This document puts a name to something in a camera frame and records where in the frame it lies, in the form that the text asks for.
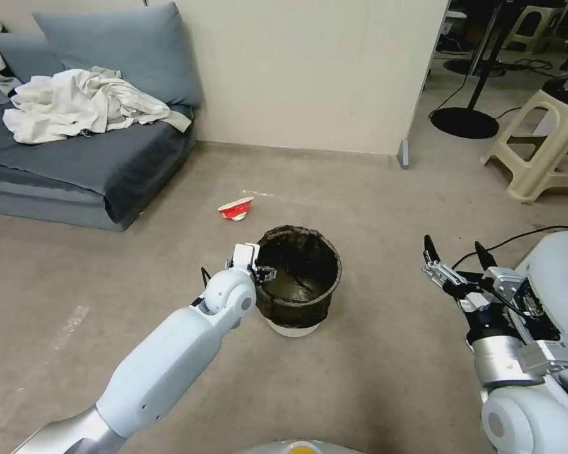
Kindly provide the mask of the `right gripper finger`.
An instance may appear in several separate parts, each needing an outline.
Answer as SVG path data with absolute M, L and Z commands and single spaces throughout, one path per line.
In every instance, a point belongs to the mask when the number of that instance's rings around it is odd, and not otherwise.
M 484 269 L 483 278 L 492 281 L 488 285 L 488 291 L 505 299 L 513 299 L 524 282 L 524 276 L 513 269 L 499 267 L 494 256 L 478 241 L 475 241 L 475 252 Z
M 441 262 L 430 235 L 425 235 L 423 238 L 423 259 L 425 261 L 423 272 L 440 288 L 445 284 L 453 286 L 468 284 L 465 277 Z

